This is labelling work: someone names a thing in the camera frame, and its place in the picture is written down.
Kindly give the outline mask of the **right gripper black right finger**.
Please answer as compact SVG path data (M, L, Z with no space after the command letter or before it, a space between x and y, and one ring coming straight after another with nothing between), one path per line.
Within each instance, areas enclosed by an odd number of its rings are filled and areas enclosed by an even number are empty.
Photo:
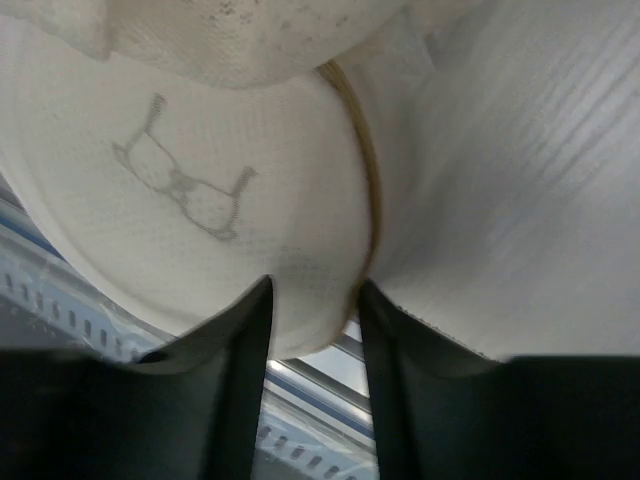
M639 361L486 359L396 308L358 299L383 479L635 479Z

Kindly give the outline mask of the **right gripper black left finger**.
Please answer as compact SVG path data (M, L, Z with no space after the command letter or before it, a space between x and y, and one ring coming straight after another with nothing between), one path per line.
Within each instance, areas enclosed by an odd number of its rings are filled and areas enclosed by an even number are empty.
M1 354L5 479L247 479L273 283L184 336L117 363L82 350Z

